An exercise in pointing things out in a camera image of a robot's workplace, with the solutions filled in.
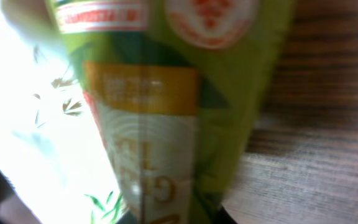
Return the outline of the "green yellow snack pouch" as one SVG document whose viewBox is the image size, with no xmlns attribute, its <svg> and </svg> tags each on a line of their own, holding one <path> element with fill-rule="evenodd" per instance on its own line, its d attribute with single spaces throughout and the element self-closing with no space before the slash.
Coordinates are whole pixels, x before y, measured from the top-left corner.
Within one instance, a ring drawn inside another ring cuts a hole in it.
<svg viewBox="0 0 358 224">
<path fill-rule="evenodd" d="M 294 0 L 47 1 L 138 223 L 230 223 L 223 198 Z"/>
</svg>

